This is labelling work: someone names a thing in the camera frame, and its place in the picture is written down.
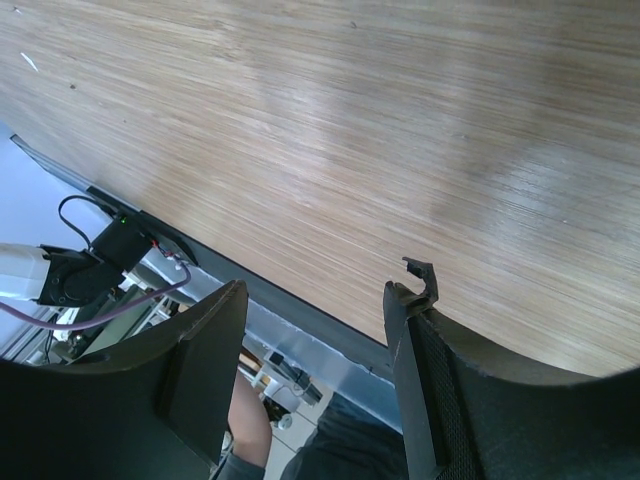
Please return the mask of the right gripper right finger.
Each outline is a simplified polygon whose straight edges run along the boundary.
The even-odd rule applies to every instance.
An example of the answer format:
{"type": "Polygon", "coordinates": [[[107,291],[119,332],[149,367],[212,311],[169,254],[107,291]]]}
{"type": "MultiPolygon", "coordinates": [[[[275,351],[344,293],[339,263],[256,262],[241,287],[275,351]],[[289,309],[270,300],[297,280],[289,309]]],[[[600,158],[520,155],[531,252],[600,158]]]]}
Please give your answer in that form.
{"type": "Polygon", "coordinates": [[[635,479],[639,372],[577,374],[511,351],[440,313],[424,287],[384,288],[409,476],[413,479],[635,479]]]}

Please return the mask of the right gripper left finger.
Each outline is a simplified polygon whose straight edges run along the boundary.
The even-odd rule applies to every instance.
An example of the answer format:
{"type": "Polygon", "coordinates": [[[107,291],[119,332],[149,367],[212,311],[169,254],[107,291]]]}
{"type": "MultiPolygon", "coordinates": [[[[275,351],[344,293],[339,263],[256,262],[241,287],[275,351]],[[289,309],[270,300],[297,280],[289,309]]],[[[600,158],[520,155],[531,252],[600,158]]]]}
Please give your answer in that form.
{"type": "Polygon", "coordinates": [[[5,479],[208,479],[248,310],[241,280],[69,365],[1,365],[5,479]]]}

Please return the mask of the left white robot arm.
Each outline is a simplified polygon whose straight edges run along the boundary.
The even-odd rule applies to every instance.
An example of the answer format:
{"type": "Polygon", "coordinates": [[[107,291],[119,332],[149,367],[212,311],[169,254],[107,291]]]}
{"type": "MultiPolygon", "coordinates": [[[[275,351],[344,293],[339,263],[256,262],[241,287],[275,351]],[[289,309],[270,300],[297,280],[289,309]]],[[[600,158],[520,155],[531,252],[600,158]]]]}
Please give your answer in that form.
{"type": "Polygon", "coordinates": [[[1,246],[1,296],[44,306],[83,307],[118,287],[154,240],[137,222],[114,220],[89,247],[1,246]]]}

